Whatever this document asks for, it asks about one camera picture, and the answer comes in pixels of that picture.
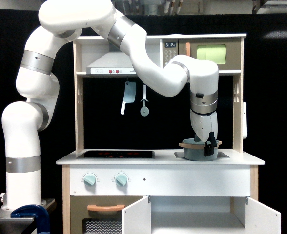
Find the silver joint ring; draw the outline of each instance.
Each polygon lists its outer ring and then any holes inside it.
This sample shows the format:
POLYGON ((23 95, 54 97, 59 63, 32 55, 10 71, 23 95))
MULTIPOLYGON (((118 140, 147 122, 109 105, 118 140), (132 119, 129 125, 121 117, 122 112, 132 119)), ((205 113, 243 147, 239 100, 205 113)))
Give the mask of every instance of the silver joint ring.
POLYGON ((41 156, 35 157, 6 157, 6 172, 26 173, 41 169, 41 156))
POLYGON ((190 92, 190 107, 191 110, 198 114, 212 113, 217 108, 217 93, 211 95, 194 94, 190 92))
POLYGON ((176 64, 176 65, 181 66, 184 69, 184 71, 186 72, 188 80, 190 80, 190 72, 185 65, 183 65, 181 62, 172 62, 172 64, 176 64))
POLYGON ((55 36, 58 37, 58 38, 68 38, 73 33, 75 33, 75 30, 68 30, 68 31, 65 31, 64 33, 55 34, 55 36))
POLYGON ((109 32, 108 41, 120 48, 124 36, 134 24, 126 16, 119 17, 109 32))
POLYGON ((33 51, 25 50, 21 67, 50 75, 54 59, 33 51))
POLYGON ((41 105, 39 103, 35 103, 35 102, 34 102, 34 104, 38 105, 38 107, 41 109, 42 115, 44 118, 44 120, 42 121, 41 127, 37 130, 38 132, 40 132, 47 127, 48 121, 49 121, 49 114, 48 114, 47 109, 43 105, 41 105))

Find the green microwave window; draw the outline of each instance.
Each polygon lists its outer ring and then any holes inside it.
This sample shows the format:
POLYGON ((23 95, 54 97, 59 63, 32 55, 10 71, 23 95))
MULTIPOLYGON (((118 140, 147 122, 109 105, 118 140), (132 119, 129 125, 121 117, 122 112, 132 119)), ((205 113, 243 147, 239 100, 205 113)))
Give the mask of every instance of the green microwave window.
POLYGON ((197 59, 209 60, 216 64, 225 64, 226 45, 198 45, 197 59))

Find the black induction cooktop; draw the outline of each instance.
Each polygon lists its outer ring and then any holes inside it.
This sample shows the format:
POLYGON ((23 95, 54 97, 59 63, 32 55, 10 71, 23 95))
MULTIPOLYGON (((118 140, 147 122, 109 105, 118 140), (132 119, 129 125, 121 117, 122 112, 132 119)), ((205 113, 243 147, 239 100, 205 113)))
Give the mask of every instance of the black induction cooktop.
POLYGON ((112 159, 112 158, 131 158, 131 159, 153 159, 152 150, 89 150, 78 156, 76 159, 112 159))

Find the wooden lid handle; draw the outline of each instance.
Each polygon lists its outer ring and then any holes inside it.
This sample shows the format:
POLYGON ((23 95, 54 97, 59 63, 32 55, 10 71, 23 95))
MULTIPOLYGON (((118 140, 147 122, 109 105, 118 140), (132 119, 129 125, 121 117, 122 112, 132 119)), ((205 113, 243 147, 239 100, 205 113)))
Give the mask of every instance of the wooden lid handle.
POLYGON ((121 211, 124 208, 125 208, 125 205, 116 205, 116 206, 89 205, 87 206, 87 210, 89 211, 121 211))
MULTIPOLYGON (((217 143, 217 148, 222 144, 221 141, 217 143)), ((204 148, 204 145, 194 145, 194 144, 187 144, 187 143, 179 143, 180 147, 188 148, 188 149, 195 149, 195 150, 202 150, 204 148)))

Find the mint green knob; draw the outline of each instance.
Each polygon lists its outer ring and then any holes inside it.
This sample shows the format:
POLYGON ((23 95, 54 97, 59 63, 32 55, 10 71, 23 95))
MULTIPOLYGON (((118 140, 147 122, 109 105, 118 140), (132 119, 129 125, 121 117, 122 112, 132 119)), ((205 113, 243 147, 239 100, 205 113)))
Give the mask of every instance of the mint green knob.
POLYGON ((126 183, 127 183, 127 175, 124 174, 124 173, 118 173, 118 174, 115 176, 115 183, 116 183, 118 186, 125 186, 126 183))
POLYGON ((84 176, 83 180, 84 180, 85 185, 88 185, 88 186, 93 186, 96 183, 96 177, 92 173, 87 173, 84 176))

